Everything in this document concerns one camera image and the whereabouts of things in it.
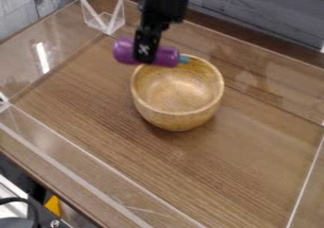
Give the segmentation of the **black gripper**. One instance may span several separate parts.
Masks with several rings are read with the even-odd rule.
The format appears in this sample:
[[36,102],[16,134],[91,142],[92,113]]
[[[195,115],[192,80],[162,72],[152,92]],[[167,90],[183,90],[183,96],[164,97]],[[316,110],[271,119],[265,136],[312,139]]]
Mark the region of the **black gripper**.
[[132,57],[152,63],[160,41],[160,33],[170,24],[183,20],[188,0],[140,0],[140,28],[135,30]]

